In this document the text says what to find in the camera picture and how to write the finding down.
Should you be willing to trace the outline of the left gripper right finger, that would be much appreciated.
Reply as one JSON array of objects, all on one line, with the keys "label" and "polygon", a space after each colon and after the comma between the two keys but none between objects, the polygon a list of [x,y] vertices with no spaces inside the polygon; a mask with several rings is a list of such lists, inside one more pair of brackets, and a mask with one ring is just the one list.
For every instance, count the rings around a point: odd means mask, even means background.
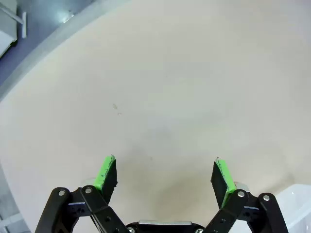
[{"label": "left gripper right finger", "polygon": [[252,233],[287,233],[283,214],[271,193],[253,196],[237,188],[224,160],[213,163],[211,184],[219,211],[205,227],[207,233],[227,233],[237,220],[245,221]]}]

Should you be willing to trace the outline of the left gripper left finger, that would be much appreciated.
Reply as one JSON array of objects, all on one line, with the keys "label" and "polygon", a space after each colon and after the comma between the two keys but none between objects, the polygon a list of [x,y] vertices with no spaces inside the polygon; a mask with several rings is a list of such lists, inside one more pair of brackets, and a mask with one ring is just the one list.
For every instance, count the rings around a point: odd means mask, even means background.
[{"label": "left gripper left finger", "polygon": [[117,183],[116,159],[110,155],[104,159],[93,185],[73,192],[65,187],[53,189],[35,232],[71,233],[79,218],[89,216],[100,233],[125,233],[125,224],[109,206]]}]

